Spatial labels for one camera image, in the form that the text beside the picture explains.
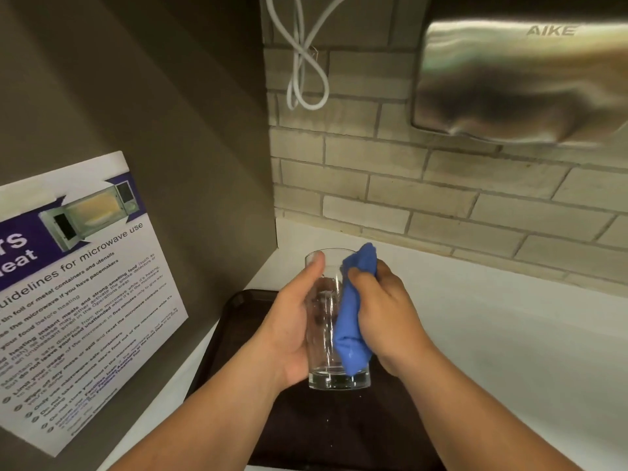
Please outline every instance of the poster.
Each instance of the poster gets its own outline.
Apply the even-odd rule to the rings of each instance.
[[[0,187],[0,426],[56,456],[186,317],[122,152]]]

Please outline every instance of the stainless steel hand dryer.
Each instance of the stainless steel hand dryer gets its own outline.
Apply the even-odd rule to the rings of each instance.
[[[411,123],[590,147],[628,121],[628,0],[431,0]]]

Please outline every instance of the blue microfiber towel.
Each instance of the blue microfiber towel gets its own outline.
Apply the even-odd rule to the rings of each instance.
[[[373,352],[366,345],[357,322],[360,310],[360,294],[347,277],[350,268],[357,268],[375,275],[377,254],[371,243],[366,243],[357,253],[342,262],[342,300],[334,328],[334,348],[340,355],[347,375],[355,375],[369,364]]]

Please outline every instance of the glass base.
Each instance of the glass base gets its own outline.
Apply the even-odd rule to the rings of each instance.
[[[310,388],[314,390],[359,390],[371,386],[371,374],[368,369],[353,376],[319,370],[310,372],[309,381]]]

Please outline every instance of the drinking glass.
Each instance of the drinking glass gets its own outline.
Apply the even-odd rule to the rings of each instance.
[[[331,248],[305,257],[305,265],[317,253],[325,254],[325,270],[305,300],[308,323],[305,333],[310,388],[315,390],[357,390],[371,386],[369,366],[347,375],[334,348],[334,327],[342,299],[342,261],[355,253],[350,249]]]

